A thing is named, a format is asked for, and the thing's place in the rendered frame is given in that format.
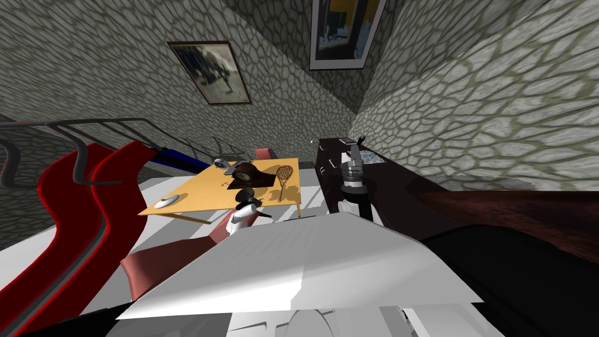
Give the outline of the yellow wooden table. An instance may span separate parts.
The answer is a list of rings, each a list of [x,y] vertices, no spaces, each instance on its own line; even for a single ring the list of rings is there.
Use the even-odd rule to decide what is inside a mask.
[[[263,201],[263,207],[283,206],[294,204],[297,215],[301,217],[301,186],[298,171],[298,159],[255,160],[252,162],[258,170],[275,174],[280,166],[291,166],[293,173],[286,179],[283,186],[275,180],[272,187],[256,188],[255,197]],[[225,183],[231,183],[232,177],[225,176],[223,171],[215,166],[205,169],[193,176],[169,194],[180,197],[167,207],[157,209],[154,204],[147,207],[140,215],[161,215],[170,218],[185,219],[192,222],[207,224],[208,221],[183,216],[187,212],[216,211],[232,209],[236,206],[236,190],[229,190]]]

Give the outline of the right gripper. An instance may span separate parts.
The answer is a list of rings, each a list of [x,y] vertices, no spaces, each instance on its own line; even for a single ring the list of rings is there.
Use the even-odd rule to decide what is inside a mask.
[[[363,143],[365,140],[366,136],[359,137],[357,143]],[[350,149],[348,150],[348,158],[349,164],[363,164],[363,159],[358,144],[350,146]]]

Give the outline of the dark brown mantel clock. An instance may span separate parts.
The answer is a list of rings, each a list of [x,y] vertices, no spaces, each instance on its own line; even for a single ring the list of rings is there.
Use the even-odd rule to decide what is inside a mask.
[[[279,167],[280,165],[274,165],[263,170],[253,163],[241,163],[229,170],[233,180],[229,183],[227,189],[272,187]]]

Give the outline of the brown mesh racket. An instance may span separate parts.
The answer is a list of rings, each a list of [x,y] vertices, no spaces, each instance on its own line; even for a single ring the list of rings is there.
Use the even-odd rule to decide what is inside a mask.
[[[284,189],[285,189],[285,184],[289,180],[289,178],[292,176],[293,172],[294,172],[293,167],[291,167],[289,165],[283,165],[283,166],[280,166],[277,169],[276,177],[277,177],[278,182],[280,184],[280,194],[279,194],[279,198],[278,198],[279,202],[283,198],[283,192],[284,192]]]

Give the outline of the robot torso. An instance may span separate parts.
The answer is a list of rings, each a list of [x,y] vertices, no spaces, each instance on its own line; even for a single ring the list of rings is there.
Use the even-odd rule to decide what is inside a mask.
[[[418,241],[350,213],[243,228],[107,337],[504,337]]]

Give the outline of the white framed blue yellow picture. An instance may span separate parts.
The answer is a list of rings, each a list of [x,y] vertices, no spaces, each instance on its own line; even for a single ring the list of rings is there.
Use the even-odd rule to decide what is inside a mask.
[[[312,0],[309,69],[363,69],[387,0]]]

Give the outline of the dark brown sideboard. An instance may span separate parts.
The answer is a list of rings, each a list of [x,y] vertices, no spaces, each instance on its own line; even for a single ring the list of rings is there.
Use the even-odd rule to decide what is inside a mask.
[[[384,226],[444,260],[599,265],[599,192],[448,191],[390,159],[363,171]]]

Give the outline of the dark framed grey picture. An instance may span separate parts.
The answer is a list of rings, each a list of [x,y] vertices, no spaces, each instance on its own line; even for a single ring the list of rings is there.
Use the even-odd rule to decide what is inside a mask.
[[[209,105],[249,105],[246,82],[229,41],[168,42]]]

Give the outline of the red curved seat, dark frame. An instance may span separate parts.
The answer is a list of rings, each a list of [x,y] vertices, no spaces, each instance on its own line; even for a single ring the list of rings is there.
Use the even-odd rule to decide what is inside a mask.
[[[15,337],[80,315],[141,236],[146,203],[140,169],[156,151],[139,141],[114,149],[86,144],[76,121],[45,122],[76,150],[36,184],[56,232],[49,246],[0,290],[0,337]]]

